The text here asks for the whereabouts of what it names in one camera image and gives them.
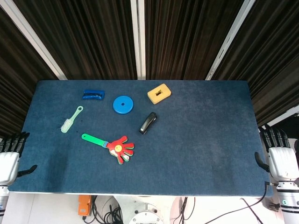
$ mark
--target blue stapler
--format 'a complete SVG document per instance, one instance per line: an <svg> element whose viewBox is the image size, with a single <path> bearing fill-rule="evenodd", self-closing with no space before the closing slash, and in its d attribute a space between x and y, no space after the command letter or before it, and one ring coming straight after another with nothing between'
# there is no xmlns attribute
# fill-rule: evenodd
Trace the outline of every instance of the blue stapler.
<svg viewBox="0 0 299 224"><path fill-rule="evenodd" d="M82 99L104 99L105 91L102 90L84 90Z"/></svg>

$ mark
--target robotic arm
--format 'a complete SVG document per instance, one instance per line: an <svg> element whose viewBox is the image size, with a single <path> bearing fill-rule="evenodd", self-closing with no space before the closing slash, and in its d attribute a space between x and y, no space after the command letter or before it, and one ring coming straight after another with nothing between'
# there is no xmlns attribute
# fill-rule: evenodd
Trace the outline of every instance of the robotic arm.
<svg viewBox="0 0 299 224"><path fill-rule="evenodd" d="M33 165L28 170L18 172L19 159L28 136L29 133L22 132L4 138L0 142L0 224L8 201L8 186L13 184L16 178L31 174L37 167Z"/></svg>
<svg viewBox="0 0 299 224"><path fill-rule="evenodd" d="M278 181L276 187L285 224L297 224L299 220L299 187L295 183L299 178L299 169L294 150L288 137L282 130L265 125L259 128L266 146L269 165L263 163L259 153L255 159L259 167L270 173Z"/></svg>

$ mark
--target blue table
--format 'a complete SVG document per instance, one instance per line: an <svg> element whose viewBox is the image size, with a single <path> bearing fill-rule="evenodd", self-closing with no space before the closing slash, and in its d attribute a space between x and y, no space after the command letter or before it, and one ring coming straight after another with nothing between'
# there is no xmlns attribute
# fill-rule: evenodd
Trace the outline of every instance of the blue table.
<svg viewBox="0 0 299 224"><path fill-rule="evenodd" d="M147 92L165 83L172 94L153 105ZM85 89L104 90L103 100L82 100ZM113 101L134 101L126 115ZM78 115L68 133L59 127ZM150 112L157 120L138 132ZM30 132L20 169L36 171L11 191L173 196L261 196L268 175L256 164L262 154L249 88L244 81L40 81L23 131ZM135 154L119 165L108 149L83 133L113 141L128 136Z"/></svg>

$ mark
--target light green brush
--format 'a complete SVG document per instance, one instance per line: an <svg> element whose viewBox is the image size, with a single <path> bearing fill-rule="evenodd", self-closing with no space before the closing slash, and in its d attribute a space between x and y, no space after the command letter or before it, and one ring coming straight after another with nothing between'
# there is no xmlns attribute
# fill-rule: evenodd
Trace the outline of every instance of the light green brush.
<svg viewBox="0 0 299 224"><path fill-rule="evenodd" d="M76 112L70 119L66 119L64 124L61 126L61 132L67 133L67 131L70 129L72 124L74 123L74 119L80 114L80 112L83 111L83 106L78 106Z"/></svg>

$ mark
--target yellow sponge block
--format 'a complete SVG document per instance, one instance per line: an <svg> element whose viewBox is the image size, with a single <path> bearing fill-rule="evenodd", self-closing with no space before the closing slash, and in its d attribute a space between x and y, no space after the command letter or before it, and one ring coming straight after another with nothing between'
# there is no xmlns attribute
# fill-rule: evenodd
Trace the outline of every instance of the yellow sponge block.
<svg viewBox="0 0 299 224"><path fill-rule="evenodd" d="M165 84L161 84L158 87L148 92L148 97L153 104L159 103L161 100L171 95L170 89Z"/></svg>

